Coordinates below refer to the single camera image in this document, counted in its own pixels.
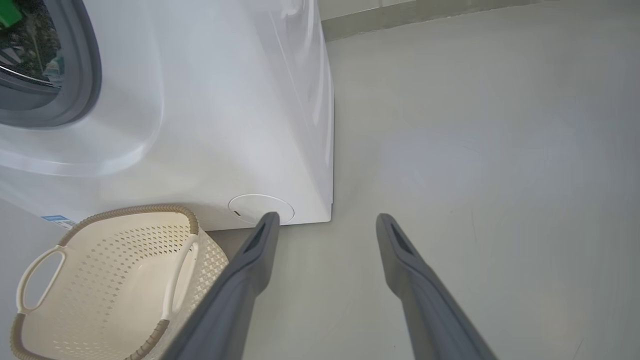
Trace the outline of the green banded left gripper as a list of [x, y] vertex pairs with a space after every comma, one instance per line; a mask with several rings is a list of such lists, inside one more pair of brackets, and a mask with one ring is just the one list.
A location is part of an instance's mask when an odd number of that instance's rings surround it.
[[0, 0], [0, 28], [10, 28], [20, 23], [23, 14], [13, 0]]

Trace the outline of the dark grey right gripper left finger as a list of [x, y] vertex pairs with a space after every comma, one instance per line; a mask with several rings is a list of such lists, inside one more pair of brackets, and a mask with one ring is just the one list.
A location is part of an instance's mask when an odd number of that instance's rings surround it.
[[160, 360], [242, 360], [256, 298], [272, 275], [281, 219], [267, 212]]

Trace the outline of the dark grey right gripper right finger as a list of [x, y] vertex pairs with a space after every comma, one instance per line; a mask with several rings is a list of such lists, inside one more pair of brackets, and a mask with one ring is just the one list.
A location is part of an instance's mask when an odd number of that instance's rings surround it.
[[497, 360], [398, 222], [375, 220], [386, 284], [400, 299], [415, 360]]

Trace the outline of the white front-load washing machine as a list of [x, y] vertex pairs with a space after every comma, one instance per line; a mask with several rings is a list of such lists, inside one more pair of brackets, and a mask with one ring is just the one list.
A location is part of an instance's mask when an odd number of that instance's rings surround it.
[[78, 121], [0, 124], [0, 199], [75, 223], [183, 205], [249, 228], [231, 199], [279, 198], [286, 224], [331, 221], [335, 93], [317, 0], [82, 0], [99, 50]]

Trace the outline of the round white filter cover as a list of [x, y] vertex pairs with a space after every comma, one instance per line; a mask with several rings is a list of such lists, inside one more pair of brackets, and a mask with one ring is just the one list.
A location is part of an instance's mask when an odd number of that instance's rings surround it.
[[241, 194], [230, 200], [228, 209], [238, 219], [251, 225], [256, 225], [270, 212], [279, 215], [280, 224], [288, 223], [295, 216], [295, 210], [289, 203], [268, 194]]

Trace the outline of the cream perforated laundry basket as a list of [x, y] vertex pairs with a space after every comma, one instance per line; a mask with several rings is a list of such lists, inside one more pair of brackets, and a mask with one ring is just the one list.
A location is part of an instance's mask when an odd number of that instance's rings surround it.
[[95, 214], [23, 272], [10, 349], [19, 360], [160, 360], [228, 265], [183, 205]]

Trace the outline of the blue energy label sticker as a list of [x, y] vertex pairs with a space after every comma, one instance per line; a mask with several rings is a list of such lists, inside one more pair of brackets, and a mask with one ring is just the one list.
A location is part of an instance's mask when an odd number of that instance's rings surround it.
[[75, 221], [72, 221], [71, 219], [68, 219], [62, 215], [42, 216], [41, 218], [50, 223], [54, 223], [66, 230], [71, 230], [77, 224], [75, 223]]

